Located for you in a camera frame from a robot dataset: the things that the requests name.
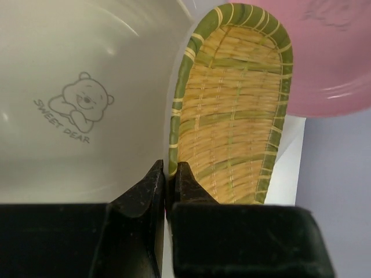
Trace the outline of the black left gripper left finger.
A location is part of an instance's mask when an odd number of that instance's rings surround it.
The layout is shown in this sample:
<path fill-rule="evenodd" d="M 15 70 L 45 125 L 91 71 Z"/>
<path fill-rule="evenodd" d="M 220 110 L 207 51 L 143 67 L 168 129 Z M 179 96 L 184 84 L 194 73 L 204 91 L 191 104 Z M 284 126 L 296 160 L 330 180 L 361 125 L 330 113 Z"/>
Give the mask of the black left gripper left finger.
<path fill-rule="evenodd" d="M 3 204 L 2 277 L 160 277 L 163 161 L 109 203 Z"/>

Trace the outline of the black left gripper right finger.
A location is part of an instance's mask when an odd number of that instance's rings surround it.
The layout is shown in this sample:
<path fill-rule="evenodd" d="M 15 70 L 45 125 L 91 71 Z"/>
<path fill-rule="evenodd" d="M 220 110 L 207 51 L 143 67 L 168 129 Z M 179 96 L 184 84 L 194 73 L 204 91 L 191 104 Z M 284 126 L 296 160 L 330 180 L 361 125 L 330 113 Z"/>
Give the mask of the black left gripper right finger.
<path fill-rule="evenodd" d="M 176 277 L 335 277 L 312 214 L 295 206 L 219 204 L 181 162 L 170 211 Z"/>

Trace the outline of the cream white plate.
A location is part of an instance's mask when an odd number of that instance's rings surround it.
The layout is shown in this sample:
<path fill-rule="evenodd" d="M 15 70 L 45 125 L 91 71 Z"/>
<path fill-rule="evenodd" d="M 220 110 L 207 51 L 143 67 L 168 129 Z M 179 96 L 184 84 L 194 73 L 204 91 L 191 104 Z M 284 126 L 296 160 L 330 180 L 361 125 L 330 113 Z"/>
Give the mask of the cream white plate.
<path fill-rule="evenodd" d="M 163 154 L 180 1 L 1 2 L 1 202 L 109 202 Z"/>

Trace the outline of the oblong yellow woven tray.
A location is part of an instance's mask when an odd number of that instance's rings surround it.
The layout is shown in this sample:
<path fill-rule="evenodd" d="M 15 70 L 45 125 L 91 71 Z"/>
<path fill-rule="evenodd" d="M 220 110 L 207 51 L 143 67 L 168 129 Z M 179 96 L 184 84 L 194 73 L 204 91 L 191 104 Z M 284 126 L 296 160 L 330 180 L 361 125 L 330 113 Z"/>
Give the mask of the oblong yellow woven tray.
<path fill-rule="evenodd" d="M 169 178 L 186 162 L 219 203 L 264 203 L 292 71 L 292 43 L 271 13 L 244 3 L 212 9 L 183 51 L 170 118 Z"/>

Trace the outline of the pink plastic plate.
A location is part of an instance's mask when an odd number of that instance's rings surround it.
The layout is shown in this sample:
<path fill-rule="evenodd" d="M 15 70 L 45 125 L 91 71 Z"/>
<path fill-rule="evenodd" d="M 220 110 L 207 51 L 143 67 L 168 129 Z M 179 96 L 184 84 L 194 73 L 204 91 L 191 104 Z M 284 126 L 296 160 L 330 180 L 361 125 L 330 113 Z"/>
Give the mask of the pink plastic plate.
<path fill-rule="evenodd" d="M 294 67 L 287 113 L 319 118 L 370 108 L 370 1 L 251 1 L 286 28 Z"/>

